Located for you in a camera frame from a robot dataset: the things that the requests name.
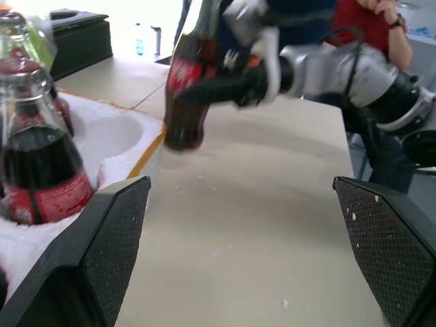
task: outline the glass bottle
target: glass bottle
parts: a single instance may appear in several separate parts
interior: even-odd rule
[[[203,125],[209,105],[183,103],[175,97],[200,79],[215,77],[218,65],[219,2],[193,0],[185,28],[173,53],[165,88],[164,121],[167,127],[165,145],[175,151],[194,150],[204,139]],[[193,17],[198,18],[192,28]]]
[[[9,10],[0,10],[0,37],[1,58],[30,59],[42,65],[35,47],[31,43],[28,23],[21,14]],[[73,136],[74,130],[71,124],[69,104],[58,96],[52,80],[50,80],[50,83],[52,85],[50,95],[53,98],[55,109],[62,116],[68,131]]]
[[[0,59],[2,181],[18,223],[62,220],[93,195],[82,158],[54,112],[47,73],[38,63]]]

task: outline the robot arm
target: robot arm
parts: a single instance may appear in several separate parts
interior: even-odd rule
[[[314,14],[313,19],[323,15]],[[336,49],[321,44],[286,46],[278,54],[279,29],[265,23],[269,16],[264,0],[234,0],[224,13],[225,21],[241,44],[252,45],[251,53],[260,60],[235,72],[237,54],[229,55],[225,64],[230,74],[201,82],[180,98],[198,104],[233,101],[245,107],[272,102],[278,94],[346,94],[378,129],[398,136],[418,167],[436,166],[435,94],[411,83],[381,52],[364,44]]]

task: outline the table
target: table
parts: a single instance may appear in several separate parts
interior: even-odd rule
[[[114,81],[130,79],[117,72],[96,95],[119,96]],[[92,75],[108,74],[92,67],[77,79],[87,88],[69,85],[95,98]],[[120,99],[146,98],[137,109],[162,117],[163,89]],[[116,327],[383,326],[332,190],[352,173],[340,110],[215,106],[205,128],[197,153],[163,153]]]
[[[56,86],[132,108],[163,85],[167,75],[168,66],[113,57],[63,78]]]

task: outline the red label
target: red label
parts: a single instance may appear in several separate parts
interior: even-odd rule
[[[17,222],[37,223],[29,190],[5,185],[5,194],[8,206]],[[92,195],[93,189],[84,169],[62,185],[33,192],[42,223],[60,221],[78,213]]]
[[[203,68],[200,63],[175,58],[168,75],[168,86],[174,92],[184,90],[201,79],[203,69],[206,79],[213,78],[217,72],[215,66]]]

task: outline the white foam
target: white foam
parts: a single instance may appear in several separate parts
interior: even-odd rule
[[[91,182],[95,187],[99,184],[99,189],[125,180],[161,132],[162,122],[142,112],[68,94],[61,96],[71,106],[74,142]],[[0,216],[0,269],[8,282],[7,300],[52,240],[78,216],[33,226],[17,225]]]
[[[290,305],[290,303],[289,303],[288,300],[282,300],[282,301],[281,301],[281,306],[282,306],[284,309],[289,308],[289,305]]]

